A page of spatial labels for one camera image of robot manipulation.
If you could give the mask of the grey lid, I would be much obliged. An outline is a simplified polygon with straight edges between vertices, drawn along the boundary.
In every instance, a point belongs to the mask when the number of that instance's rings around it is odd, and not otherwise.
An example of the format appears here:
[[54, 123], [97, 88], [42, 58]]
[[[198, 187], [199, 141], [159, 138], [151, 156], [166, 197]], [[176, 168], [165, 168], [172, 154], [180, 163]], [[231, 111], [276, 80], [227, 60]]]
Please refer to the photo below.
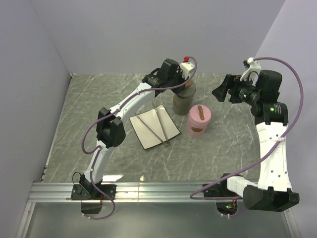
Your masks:
[[176, 96], [183, 99], [187, 99], [187, 98], [193, 97], [195, 93], [196, 93], [196, 84], [195, 82], [190, 81], [185, 84], [185, 87], [182, 91], [180, 91], [179, 93], [176, 93]]

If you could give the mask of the pink lid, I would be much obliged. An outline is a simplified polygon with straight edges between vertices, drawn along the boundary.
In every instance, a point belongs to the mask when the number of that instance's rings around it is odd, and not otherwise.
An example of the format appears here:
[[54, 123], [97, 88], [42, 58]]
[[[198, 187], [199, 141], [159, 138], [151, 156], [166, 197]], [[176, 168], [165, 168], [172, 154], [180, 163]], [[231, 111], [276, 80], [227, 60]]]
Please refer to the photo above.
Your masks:
[[206, 125], [211, 121], [211, 110], [205, 105], [194, 105], [188, 113], [189, 121], [196, 125]]

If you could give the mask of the metal tongs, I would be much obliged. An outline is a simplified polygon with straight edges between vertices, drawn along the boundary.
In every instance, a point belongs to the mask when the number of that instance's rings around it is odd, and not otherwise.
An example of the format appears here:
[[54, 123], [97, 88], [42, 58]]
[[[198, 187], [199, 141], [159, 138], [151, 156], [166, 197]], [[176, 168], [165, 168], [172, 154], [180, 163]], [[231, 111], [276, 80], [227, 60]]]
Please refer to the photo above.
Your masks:
[[167, 136], [163, 132], [156, 109], [135, 114], [129, 120], [144, 149], [150, 149], [162, 143], [167, 143]]

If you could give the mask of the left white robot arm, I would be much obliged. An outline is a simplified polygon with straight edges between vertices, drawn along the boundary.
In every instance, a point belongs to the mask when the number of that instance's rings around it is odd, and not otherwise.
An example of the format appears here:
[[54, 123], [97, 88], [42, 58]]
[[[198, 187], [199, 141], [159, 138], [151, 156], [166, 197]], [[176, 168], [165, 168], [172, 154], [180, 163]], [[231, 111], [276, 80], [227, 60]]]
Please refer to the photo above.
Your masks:
[[125, 99], [110, 109], [100, 109], [97, 121], [92, 124], [97, 132], [96, 147], [92, 151], [87, 151], [85, 144], [81, 144], [82, 151], [93, 157], [86, 171], [81, 174], [78, 184], [73, 185], [72, 200], [114, 198], [105, 191], [102, 181], [112, 153], [126, 138], [124, 129], [126, 122], [144, 104], [160, 93], [166, 90], [180, 92], [193, 78], [196, 70], [197, 61], [194, 57], [185, 57], [182, 63], [165, 59], [161, 67], [147, 74]]

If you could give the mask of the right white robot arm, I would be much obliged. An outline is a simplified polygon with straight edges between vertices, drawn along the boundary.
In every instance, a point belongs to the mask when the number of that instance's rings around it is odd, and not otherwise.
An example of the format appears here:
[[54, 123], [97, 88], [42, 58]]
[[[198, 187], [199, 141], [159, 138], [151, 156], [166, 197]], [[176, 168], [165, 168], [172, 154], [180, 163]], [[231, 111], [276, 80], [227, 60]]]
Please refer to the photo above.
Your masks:
[[293, 192], [288, 176], [286, 137], [288, 109], [278, 102], [282, 75], [272, 70], [254, 72], [258, 77], [253, 82], [249, 77], [228, 74], [212, 94], [224, 102], [227, 94], [233, 104], [245, 102], [251, 113], [260, 142], [260, 177], [253, 183], [241, 175], [232, 176], [219, 185], [219, 194], [230, 198], [237, 194], [243, 198], [249, 210], [283, 212], [300, 201]]

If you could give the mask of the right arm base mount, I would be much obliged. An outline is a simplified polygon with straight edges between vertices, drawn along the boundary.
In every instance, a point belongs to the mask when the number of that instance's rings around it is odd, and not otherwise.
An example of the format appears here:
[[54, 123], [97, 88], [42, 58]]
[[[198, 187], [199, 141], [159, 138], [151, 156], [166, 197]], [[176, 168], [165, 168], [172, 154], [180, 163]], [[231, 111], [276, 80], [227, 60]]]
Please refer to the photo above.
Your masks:
[[224, 183], [218, 183], [215, 186], [204, 190], [203, 193], [204, 198], [220, 197], [221, 199], [224, 199], [225, 197], [229, 197], [229, 202], [221, 202], [220, 200], [215, 202], [217, 211], [221, 217], [235, 217], [246, 211], [246, 208], [239, 208], [237, 199], [233, 199], [237, 194], [228, 190]]

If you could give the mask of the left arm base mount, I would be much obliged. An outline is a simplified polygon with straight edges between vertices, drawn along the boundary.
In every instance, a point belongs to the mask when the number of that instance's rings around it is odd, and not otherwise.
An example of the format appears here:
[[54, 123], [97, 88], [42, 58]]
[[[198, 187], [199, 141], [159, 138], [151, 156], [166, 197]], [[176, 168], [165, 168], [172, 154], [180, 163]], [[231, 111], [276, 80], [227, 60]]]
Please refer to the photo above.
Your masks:
[[103, 201], [109, 200], [91, 184], [85, 188], [79, 183], [73, 186], [70, 199], [72, 201], [81, 201], [81, 212], [88, 215], [99, 214]]

